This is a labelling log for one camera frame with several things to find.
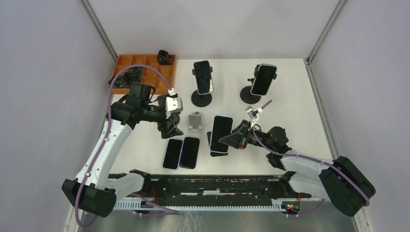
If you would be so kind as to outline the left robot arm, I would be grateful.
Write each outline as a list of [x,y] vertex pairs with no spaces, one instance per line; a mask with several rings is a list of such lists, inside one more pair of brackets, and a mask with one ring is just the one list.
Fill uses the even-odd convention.
[[132,170],[119,179],[108,178],[121,147],[140,122],[156,123],[163,139],[183,135],[177,127],[183,110],[181,98],[171,88],[158,96],[158,104],[154,105],[152,89],[134,82],[128,94],[109,106],[107,120],[86,164],[73,180],[66,179],[62,184],[62,191],[74,208],[104,218],[119,200],[133,193],[140,197],[151,193],[148,173]]

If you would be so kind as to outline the white silver folding stand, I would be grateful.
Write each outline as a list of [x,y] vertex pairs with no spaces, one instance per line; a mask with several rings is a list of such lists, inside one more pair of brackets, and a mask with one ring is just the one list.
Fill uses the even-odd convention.
[[201,112],[192,112],[188,115],[189,132],[200,133],[203,131],[203,114]]

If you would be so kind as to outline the orange compartment tray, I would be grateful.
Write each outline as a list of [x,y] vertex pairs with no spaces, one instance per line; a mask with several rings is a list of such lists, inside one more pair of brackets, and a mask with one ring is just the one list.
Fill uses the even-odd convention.
[[[162,65],[157,61],[156,54],[123,54],[119,55],[115,69],[113,71],[113,76],[120,74],[123,76],[123,71],[127,66],[134,64],[145,64],[153,67],[159,71],[171,87],[175,85],[175,73],[176,73],[176,54],[171,54],[173,57],[173,64]],[[155,94],[167,94],[168,88],[163,79],[153,70],[144,68],[141,76],[141,83],[155,87]]]

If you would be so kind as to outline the light blue case phone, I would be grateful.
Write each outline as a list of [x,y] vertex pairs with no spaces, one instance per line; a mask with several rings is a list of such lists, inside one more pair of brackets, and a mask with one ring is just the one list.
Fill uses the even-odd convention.
[[180,156],[183,141],[180,139],[170,139],[164,153],[162,167],[167,170],[177,170],[180,164]]

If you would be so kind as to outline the white case phone right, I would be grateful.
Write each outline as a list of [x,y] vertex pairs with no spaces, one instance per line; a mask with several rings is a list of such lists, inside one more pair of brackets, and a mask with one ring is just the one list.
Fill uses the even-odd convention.
[[271,64],[259,64],[254,71],[254,78],[250,93],[257,96],[265,96],[273,80],[277,77],[277,66]]

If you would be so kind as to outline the black phone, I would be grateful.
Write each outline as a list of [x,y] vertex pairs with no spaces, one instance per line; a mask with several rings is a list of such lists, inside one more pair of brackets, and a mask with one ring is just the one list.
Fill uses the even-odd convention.
[[179,166],[187,169],[196,167],[200,139],[195,137],[186,137],[183,141]]

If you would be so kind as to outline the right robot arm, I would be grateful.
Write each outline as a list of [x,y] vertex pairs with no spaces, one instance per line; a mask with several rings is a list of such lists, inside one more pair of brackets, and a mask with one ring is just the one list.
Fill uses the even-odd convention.
[[285,172],[279,184],[279,191],[285,197],[296,193],[320,197],[349,217],[370,205],[376,189],[350,159],[344,156],[320,159],[297,153],[287,145],[288,141],[284,128],[275,126],[263,132],[246,120],[219,139],[235,149],[245,149],[247,145],[266,149],[270,165]]

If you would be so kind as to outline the purple case phone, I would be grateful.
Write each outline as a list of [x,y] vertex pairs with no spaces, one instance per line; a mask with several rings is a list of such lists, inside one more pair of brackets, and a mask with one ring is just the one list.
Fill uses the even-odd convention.
[[231,116],[215,115],[211,131],[209,148],[211,152],[227,153],[229,146],[219,142],[219,139],[232,132],[234,119]]

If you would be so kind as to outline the phone on tall stand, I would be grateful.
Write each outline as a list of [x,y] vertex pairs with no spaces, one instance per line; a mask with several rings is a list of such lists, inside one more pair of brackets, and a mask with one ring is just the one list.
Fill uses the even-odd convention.
[[193,64],[192,73],[196,79],[197,92],[199,95],[205,95],[213,92],[214,88],[211,76],[212,71],[213,69],[208,60],[198,61]]

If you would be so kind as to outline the black tall round stand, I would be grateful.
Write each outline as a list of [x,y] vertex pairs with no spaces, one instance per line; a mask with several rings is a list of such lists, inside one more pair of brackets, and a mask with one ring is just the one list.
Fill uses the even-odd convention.
[[197,107],[206,107],[212,102],[212,95],[211,93],[199,95],[196,90],[191,95],[191,102]]

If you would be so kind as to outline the black folding stand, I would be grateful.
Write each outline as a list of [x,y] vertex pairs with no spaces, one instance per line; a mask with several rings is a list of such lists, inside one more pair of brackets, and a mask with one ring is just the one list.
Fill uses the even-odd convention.
[[[208,141],[208,146],[210,146],[210,142],[211,142],[211,131],[208,131],[207,133],[206,133],[206,135],[207,135],[207,141]],[[212,151],[210,151],[210,156],[212,156],[212,157],[221,157],[221,156],[227,156],[229,153],[228,152],[226,152],[226,153],[217,153],[217,152],[212,152]]]

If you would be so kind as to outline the black right round stand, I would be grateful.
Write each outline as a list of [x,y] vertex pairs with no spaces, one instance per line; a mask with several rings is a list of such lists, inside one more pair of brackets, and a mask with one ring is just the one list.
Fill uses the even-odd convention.
[[251,85],[242,88],[240,91],[240,99],[247,104],[256,104],[261,99],[261,96],[251,94],[251,87],[254,82],[254,79],[257,77],[259,66],[259,64],[256,65],[254,69],[254,77],[247,79],[247,81],[251,82]]

